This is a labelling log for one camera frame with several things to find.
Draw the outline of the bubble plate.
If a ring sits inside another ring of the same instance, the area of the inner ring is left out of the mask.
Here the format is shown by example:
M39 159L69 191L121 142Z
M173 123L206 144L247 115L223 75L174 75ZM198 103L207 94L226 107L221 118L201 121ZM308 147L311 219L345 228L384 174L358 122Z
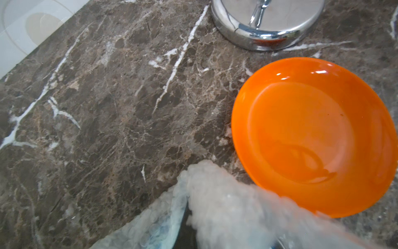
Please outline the bubble plate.
M294 201L237 181L210 160L181 172L176 185L95 249L374 249Z

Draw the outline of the orange dinner plate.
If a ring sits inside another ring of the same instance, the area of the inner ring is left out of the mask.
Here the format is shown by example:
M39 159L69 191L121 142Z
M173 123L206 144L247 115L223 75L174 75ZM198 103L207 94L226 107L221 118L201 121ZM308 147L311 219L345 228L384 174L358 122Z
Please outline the orange dinner plate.
M377 93L321 59L272 62L250 76L231 118L237 155L260 187L332 218L381 199L398 164L398 136Z

